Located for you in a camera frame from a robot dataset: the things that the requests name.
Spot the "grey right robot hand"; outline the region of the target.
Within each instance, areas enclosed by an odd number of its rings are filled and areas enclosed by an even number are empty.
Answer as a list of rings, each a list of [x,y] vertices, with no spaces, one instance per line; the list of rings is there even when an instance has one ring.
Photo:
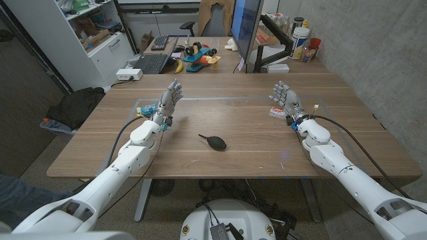
[[[282,81],[274,85],[270,99],[283,108],[287,125],[294,124],[297,126],[309,117],[296,92]]]

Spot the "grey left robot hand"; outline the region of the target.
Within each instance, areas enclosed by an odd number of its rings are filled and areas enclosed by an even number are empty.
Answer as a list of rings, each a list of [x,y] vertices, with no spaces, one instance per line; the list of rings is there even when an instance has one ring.
[[[158,125],[163,125],[167,122],[167,124],[171,126],[171,121],[169,121],[169,119],[175,111],[176,103],[182,97],[182,86],[177,82],[177,79],[174,79],[158,99],[154,114],[151,116],[151,120]]]

